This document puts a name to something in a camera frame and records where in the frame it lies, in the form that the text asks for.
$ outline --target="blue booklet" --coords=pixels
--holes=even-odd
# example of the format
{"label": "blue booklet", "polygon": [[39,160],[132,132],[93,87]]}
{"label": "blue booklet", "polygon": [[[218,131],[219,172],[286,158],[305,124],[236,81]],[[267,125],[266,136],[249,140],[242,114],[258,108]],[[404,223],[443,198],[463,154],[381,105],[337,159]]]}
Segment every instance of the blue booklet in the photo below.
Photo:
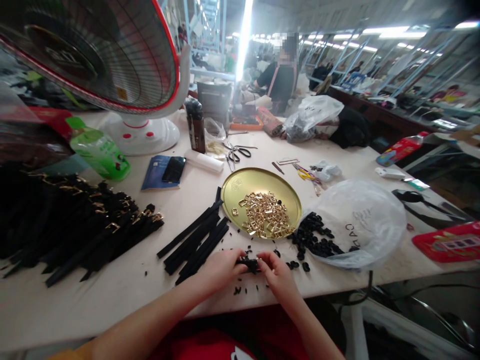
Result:
{"label": "blue booklet", "polygon": [[157,155],[150,159],[150,164],[146,170],[145,180],[141,190],[168,190],[178,189],[180,187],[179,182],[166,182],[162,181],[165,169],[170,161],[170,156]]}

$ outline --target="round metal tray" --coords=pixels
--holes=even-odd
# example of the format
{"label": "round metal tray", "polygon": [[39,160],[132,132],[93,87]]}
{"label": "round metal tray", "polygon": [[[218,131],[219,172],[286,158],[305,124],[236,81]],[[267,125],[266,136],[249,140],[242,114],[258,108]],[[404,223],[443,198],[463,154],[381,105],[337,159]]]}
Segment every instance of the round metal tray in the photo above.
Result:
{"label": "round metal tray", "polygon": [[[223,200],[223,209],[226,215],[240,230],[247,232],[242,227],[243,223],[248,222],[246,208],[239,205],[239,202],[250,193],[268,193],[275,195],[277,200],[281,200],[286,207],[290,227],[296,227],[302,216],[302,204],[295,190],[277,174],[257,168],[246,167],[234,171],[226,178],[221,187],[221,199]],[[232,209],[238,210],[238,215],[233,216]],[[267,239],[275,239],[269,230],[265,229]]]}

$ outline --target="black cord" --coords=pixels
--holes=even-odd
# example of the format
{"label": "black cord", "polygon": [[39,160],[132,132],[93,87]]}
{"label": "black cord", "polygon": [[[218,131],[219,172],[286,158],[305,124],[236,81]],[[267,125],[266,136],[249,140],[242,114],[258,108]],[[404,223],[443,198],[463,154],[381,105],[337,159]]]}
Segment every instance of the black cord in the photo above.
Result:
{"label": "black cord", "polygon": [[365,300],[367,300],[370,297],[370,294],[372,293],[372,282],[374,280],[374,271],[370,270],[368,272],[368,286],[366,287],[365,295],[358,300],[354,301],[348,301],[346,303],[343,303],[339,308],[338,308],[338,315],[342,316],[342,309],[344,306],[353,306],[353,305],[358,305],[363,303]]}
{"label": "black cord", "polygon": [[413,291],[413,292],[411,292],[407,295],[396,297],[396,298],[393,298],[391,300],[392,301],[397,301],[397,300],[409,298],[409,297],[414,296],[415,294],[418,294],[419,292],[422,292],[423,290],[433,289],[433,288],[470,288],[470,289],[480,290],[479,286],[472,286],[472,285],[465,285],[465,284],[434,284],[434,285],[429,285],[429,286],[419,288],[419,289],[417,289],[417,290],[415,290],[415,291]]}

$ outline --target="white roll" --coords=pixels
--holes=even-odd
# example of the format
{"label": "white roll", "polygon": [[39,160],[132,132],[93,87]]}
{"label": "white roll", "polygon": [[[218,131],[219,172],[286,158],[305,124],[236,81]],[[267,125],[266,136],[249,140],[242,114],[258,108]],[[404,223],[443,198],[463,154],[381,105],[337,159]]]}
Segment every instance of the white roll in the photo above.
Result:
{"label": "white roll", "polygon": [[185,152],[185,159],[199,168],[213,170],[214,172],[221,172],[224,168],[224,162],[214,159],[208,155],[202,154],[198,151],[189,149]]}

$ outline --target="black smartphone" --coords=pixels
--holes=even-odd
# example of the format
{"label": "black smartphone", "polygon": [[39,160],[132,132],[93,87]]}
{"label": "black smartphone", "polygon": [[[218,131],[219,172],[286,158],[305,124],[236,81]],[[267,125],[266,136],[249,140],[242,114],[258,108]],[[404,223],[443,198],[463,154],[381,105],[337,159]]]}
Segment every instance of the black smartphone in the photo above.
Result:
{"label": "black smartphone", "polygon": [[185,161],[184,157],[172,156],[166,165],[161,180],[167,183],[179,183],[184,172]]}

